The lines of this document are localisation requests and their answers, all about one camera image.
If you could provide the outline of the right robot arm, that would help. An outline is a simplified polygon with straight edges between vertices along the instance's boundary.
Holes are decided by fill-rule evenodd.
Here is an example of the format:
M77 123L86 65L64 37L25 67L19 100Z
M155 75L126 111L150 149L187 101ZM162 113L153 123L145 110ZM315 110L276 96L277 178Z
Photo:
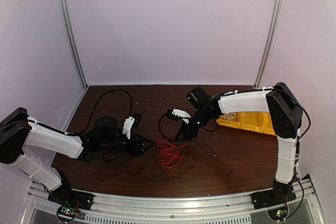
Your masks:
M301 131L302 118L307 112L285 83L248 91L221 92L214 96L196 87L186 98L196 111L193 114L180 109L171 111L173 119L182 120L176 140L192 140L209 121L237 114L244 130L251 130L255 125L277 138L275 188L269 192L269 199L279 204L289 196L288 186L295 176L300 142L305 134Z

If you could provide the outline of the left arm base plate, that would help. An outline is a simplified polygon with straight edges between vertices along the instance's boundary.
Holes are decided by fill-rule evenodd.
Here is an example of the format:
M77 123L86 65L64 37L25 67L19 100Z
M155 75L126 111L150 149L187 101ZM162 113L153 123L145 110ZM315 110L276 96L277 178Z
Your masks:
M76 191L72 189L58 188L54 191L50 191L46 187L45 192L48 193L48 200L55 202L66 208L71 208L74 210L90 210L93 194L85 193L81 191Z

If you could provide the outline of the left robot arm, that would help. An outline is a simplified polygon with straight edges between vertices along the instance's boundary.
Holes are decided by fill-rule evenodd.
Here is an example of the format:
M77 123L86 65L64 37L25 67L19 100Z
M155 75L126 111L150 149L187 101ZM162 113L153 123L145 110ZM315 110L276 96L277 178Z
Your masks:
M88 133L69 133L29 117L27 110L19 107L1 121L1 163L16 166L40 181L64 205L71 205L76 197L65 174L44 164L29 148L40 147L82 162L109 153L141 156L154 145L153 141L134 132L141 119L142 116L135 113L119 128L117 119L103 116Z

